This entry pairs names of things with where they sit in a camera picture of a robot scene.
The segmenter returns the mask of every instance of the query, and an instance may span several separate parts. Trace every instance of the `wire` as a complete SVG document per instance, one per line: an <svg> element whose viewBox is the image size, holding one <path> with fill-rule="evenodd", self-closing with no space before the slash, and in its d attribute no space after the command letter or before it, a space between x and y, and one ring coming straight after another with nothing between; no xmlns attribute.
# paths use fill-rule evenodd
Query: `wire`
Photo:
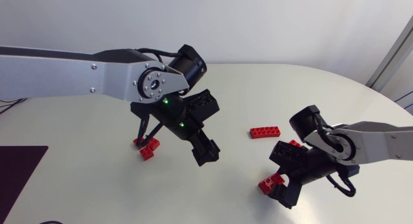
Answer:
<svg viewBox="0 0 413 224"><path fill-rule="evenodd" d="M140 48L140 49L135 49L137 52L139 53L148 53L148 54L154 54L157 59L159 60L159 62L162 62L162 58L161 56L165 56L165 57L181 57L182 53L170 53L170 52L164 52L162 50L155 50L155 49L149 49L149 48Z"/></svg>
<svg viewBox="0 0 413 224"><path fill-rule="evenodd" d="M319 114L314 114L314 119L316 120L317 123L317 133L320 136L320 138L330 147L332 147L333 149L340 151L341 148L339 146L337 146L335 143L333 143L333 141L331 141L327 135L326 132L323 129L323 123L321 122L321 119L318 117Z"/></svg>
<svg viewBox="0 0 413 224"><path fill-rule="evenodd" d="M3 100L0 100L1 102L4 102L4 103L12 103L12 102L14 102L14 101L3 101Z"/></svg>
<svg viewBox="0 0 413 224"><path fill-rule="evenodd" d="M399 98L399 99L395 100L394 102L398 102L399 100L401 100L401 99L403 99L403 98L407 97L408 95L410 95L410 94L412 94L412 93L413 93L413 91L411 91L411 92L409 92L408 94L406 94L406 95L402 96L401 98Z"/></svg>
<svg viewBox="0 0 413 224"><path fill-rule="evenodd" d="M341 178L341 180L350 190L347 190L343 188L342 186L340 186L330 175L326 176L326 178L328 179L329 182L331 182L331 184L334 185L334 188L337 188L338 190L340 190L340 192L342 192L344 195L350 198L356 195L356 188L353 186L353 184L348 178L344 178L344 179Z"/></svg>
<svg viewBox="0 0 413 224"><path fill-rule="evenodd" d="M7 108L5 108L4 110L0 111L0 114L6 112L7 110L11 109L13 106L15 106L15 105L17 105L17 104L20 104L20 103L22 103L22 102L24 102L24 101L26 101L26 100L27 100L27 98L22 98L22 99L16 100L16 102L14 102L14 103L12 103L12 104L0 106L0 108L1 108L1 107L7 107Z"/></svg>
<svg viewBox="0 0 413 224"><path fill-rule="evenodd" d="M405 109L408 108L408 107L411 107L412 105L413 105L413 103L409 104L408 106L405 107Z"/></svg>

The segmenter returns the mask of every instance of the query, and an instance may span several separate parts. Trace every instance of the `circular joint plate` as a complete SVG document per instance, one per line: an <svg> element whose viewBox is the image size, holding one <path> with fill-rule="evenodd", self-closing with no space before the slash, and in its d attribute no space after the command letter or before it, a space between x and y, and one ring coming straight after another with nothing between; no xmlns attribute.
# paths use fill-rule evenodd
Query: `circular joint plate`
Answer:
<svg viewBox="0 0 413 224"><path fill-rule="evenodd" d="M140 85L146 97L149 99L156 99L158 97L159 99L163 96L165 93L165 89L163 88L165 86L165 82L163 83L163 81L165 81L165 79L163 79L164 75L165 73L160 71L159 68L150 68L149 72L144 74Z"/></svg>
<svg viewBox="0 0 413 224"><path fill-rule="evenodd" d="M340 144L343 147L342 152L331 149L329 154L340 160L350 160L352 158L352 147L350 143L342 136L328 135L328 138L335 144Z"/></svg>

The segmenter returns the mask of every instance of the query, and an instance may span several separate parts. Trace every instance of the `black mousepad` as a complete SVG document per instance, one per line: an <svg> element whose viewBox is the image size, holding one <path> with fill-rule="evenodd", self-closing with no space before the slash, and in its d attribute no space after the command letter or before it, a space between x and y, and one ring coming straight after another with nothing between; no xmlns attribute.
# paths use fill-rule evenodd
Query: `black mousepad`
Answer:
<svg viewBox="0 0 413 224"><path fill-rule="evenodd" d="M47 149L47 146L0 147L0 223L4 223Z"/></svg>

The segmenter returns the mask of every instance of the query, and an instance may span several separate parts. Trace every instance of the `black cable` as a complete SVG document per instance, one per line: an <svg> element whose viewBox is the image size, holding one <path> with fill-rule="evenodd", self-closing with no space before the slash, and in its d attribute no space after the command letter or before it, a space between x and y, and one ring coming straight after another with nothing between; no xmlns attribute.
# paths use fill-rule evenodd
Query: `black cable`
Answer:
<svg viewBox="0 0 413 224"><path fill-rule="evenodd" d="M402 96L401 98L399 98L399 99L395 100L394 102L398 102L399 100L401 100L401 99L403 99L403 98L407 97L408 95L410 95L410 94L412 94L412 93L413 93L413 91L411 91L411 92L409 92L408 94L406 94L406 95Z"/></svg>
<svg viewBox="0 0 413 224"><path fill-rule="evenodd" d="M333 128L332 126L329 126L329 125L323 125L323 127L326 127L326 128L331 129L331 130L334 130L334 128Z"/></svg>
<svg viewBox="0 0 413 224"><path fill-rule="evenodd" d="M19 104L19 103L22 103L23 101L26 101L26 100L27 100L27 98L18 99L15 103L1 106L1 107L6 107L6 106L8 106L8 107L5 108L4 110L0 111L0 114L6 112L7 110L11 109L13 106L15 106L15 105L17 105L17 104Z"/></svg>
<svg viewBox="0 0 413 224"><path fill-rule="evenodd" d="M165 57L181 57L181 53L170 53L170 52L164 52L162 50L155 50L155 49L149 49L149 48L140 48L140 49L135 49L139 53L150 53L154 54L155 56L165 56Z"/></svg>
<svg viewBox="0 0 413 224"><path fill-rule="evenodd" d="M330 175L326 176L326 178L329 180L331 184L334 185L334 188L337 188L340 192L342 192L344 195L348 197L354 197L356 195L356 188L353 186L351 181L348 178L341 178L343 183L349 188L349 190L343 188L340 186Z"/></svg>
<svg viewBox="0 0 413 224"><path fill-rule="evenodd" d="M61 223L60 221L44 221L40 224L63 224L63 223Z"/></svg>
<svg viewBox="0 0 413 224"><path fill-rule="evenodd" d="M14 101L3 101L3 100L0 100L1 102L4 102L4 103L12 103L12 102L15 102L15 101L18 101L19 99L16 99L16 100L14 100Z"/></svg>
<svg viewBox="0 0 413 224"><path fill-rule="evenodd" d="M405 109L408 108L408 107L411 107L412 105L413 105L413 103L409 104L408 106L405 107Z"/></svg>
<svg viewBox="0 0 413 224"><path fill-rule="evenodd" d="M318 114L314 114L314 119L316 120L317 123L317 133L320 136L320 138L330 147L333 149L340 151L341 148L337 146L333 141L331 141L327 135L325 130L323 129L323 123L321 122L321 119L317 117Z"/></svg>

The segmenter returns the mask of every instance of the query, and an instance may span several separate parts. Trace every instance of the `red lego brick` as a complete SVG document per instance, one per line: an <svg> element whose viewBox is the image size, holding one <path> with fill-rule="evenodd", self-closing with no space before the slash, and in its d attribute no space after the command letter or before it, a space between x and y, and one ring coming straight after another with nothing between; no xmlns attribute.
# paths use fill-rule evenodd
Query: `red lego brick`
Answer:
<svg viewBox="0 0 413 224"><path fill-rule="evenodd" d="M142 158L145 161L152 158L152 157L154 157L154 152L149 147L144 147L141 150L139 150L139 152L141 153Z"/></svg>
<svg viewBox="0 0 413 224"><path fill-rule="evenodd" d="M278 173L275 173L274 175L259 182L258 187L265 195L267 195L275 185L280 185L284 182L284 179Z"/></svg>
<svg viewBox="0 0 413 224"><path fill-rule="evenodd" d="M253 139L261 137L279 137L281 131L278 127L260 127L260 128L251 128L250 135Z"/></svg>
<svg viewBox="0 0 413 224"><path fill-rule="evenodd" d="M156 148L159 147L160 144L161 144L161 143L159 142L159 140L153 137L153 138L149 141L149 143L148 143L147 146L148 146L151 150L156 150Z"/></svg>
<svg viewBox="0 0 413 224"><path fill-rule="evenodd" d="M161 143L159 142L159 140L153 137L153 138L149 141L149 143L147 144L147 146L153 151L153 150L155 150L157 147L159 147L160 144L161 144Z"/></svg>
<svg viewBox="0 0 413 224"><path fill-rule="evenodd" d="M302 145L301 144L299 144L299 143L297 143L296 142L296 140L291 140L290 142L289 142L291 145L294 145L294 146L296 146L296 147L302 147Z"/></svg>

